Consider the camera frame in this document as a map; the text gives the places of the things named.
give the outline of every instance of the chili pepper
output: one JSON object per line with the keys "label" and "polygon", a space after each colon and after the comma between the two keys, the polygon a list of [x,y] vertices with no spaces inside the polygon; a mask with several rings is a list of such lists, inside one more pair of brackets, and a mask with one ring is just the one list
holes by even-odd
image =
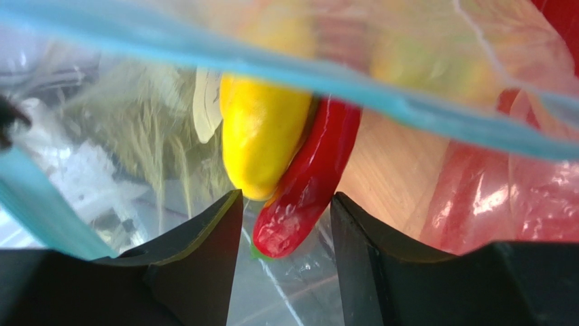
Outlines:
{"label": "chili pepper", "polygon": [[321,100],[308,139],[258,215],[253,243],[261,253],[289,255],[314,228],[350,158],[361,113],[331,96]]}

